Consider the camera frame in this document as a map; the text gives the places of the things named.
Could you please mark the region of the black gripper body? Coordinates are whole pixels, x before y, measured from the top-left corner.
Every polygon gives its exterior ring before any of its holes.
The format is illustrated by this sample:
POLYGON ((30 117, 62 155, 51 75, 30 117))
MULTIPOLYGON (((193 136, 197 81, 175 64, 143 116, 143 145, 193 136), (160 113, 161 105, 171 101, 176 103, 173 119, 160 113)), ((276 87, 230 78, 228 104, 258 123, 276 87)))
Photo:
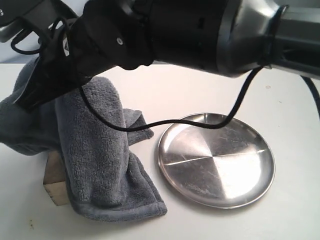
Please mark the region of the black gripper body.
POLYGON ((88 82, 88 34, 82 22, 63 22, 59 28, 30 26, 12 41, 15 46, 27 32, 40 38, 35 66, 14 103, 27 112, 88 82))

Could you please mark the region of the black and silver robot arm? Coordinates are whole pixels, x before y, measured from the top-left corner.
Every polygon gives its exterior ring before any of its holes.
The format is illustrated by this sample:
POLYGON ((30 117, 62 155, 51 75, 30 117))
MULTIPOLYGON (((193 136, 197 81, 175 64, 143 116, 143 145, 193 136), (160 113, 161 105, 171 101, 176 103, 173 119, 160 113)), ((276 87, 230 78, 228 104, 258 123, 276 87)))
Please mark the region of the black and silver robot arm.
POLYGON ((26 19, 42 36, 15 100, 26 111, 111 68, 155 61, 231 78, 260 66, 320 77, 318 8, 272 0, 90 0, 77 17, 46 1, 26 19))

